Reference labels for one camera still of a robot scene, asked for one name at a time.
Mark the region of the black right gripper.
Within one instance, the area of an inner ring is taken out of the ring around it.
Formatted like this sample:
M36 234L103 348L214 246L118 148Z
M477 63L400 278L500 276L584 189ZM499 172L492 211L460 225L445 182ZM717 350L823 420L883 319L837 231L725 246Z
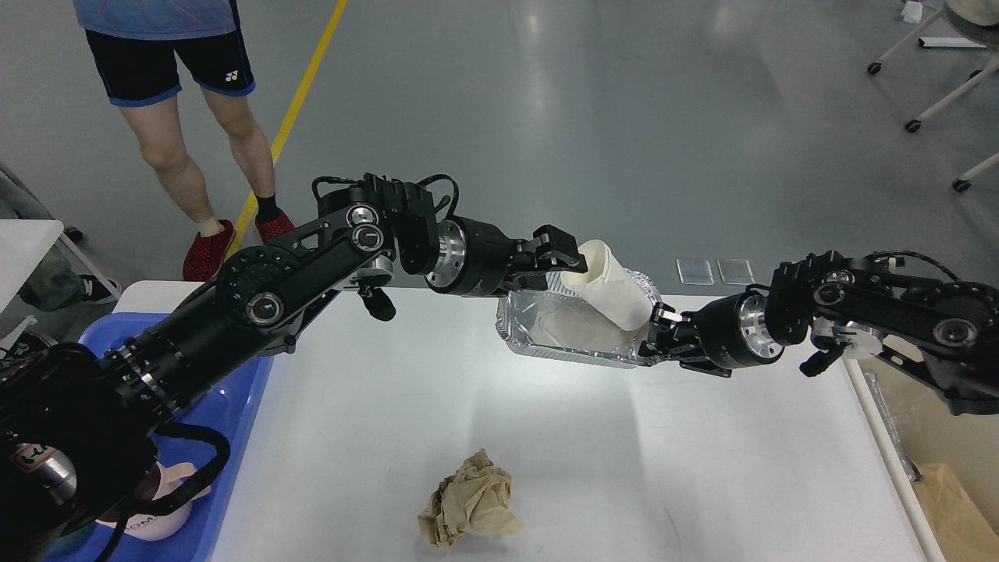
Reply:
M771 365L784 355L784 345L770 335L765 305L761 293L719 299L695 312L677 312L667 303L656 303L652 342L663 345L642 342L638 356L647 366L677 362L686 368L703 363L704 355L713 364L706 372L724 378L735 369Z

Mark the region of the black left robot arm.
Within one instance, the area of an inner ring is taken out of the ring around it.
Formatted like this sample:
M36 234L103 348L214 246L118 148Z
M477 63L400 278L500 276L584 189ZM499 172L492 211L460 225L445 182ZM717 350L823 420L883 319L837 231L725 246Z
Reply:
M375 260L432 291L503 297L546 290L549 272L588 269L577 241L545 225L511 239L436 204L436 174L411 183L321 176L318 216L222 263L170 315L102 357L61 343L2 369L2 559L40 561L64 535L114 511L169 514L229 460L214 429L177 420L229 373L293 352L311 320Z

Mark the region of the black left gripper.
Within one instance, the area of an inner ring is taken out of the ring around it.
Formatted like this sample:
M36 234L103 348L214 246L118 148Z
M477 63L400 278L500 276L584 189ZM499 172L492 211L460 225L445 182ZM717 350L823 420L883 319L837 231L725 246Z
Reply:
M530 240L509 238L493 224L464 217L440 221L439 253L425 275L432 291L460 297L503 297L511 292L546 291L547 272L588 272L574 236L540 226ZM515 271L511 260L515 253Z

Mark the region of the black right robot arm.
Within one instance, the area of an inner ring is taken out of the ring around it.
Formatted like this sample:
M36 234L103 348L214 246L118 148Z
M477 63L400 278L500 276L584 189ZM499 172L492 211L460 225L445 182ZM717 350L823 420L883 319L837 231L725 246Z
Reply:
M770 283L696 311L653 305L638 355L728 378L770 365L810 340L807 377L850 350L895 363L935 392L952 415L997 413L997 289L958 278L896 272L909 251L847 258L835 251L780 264Z

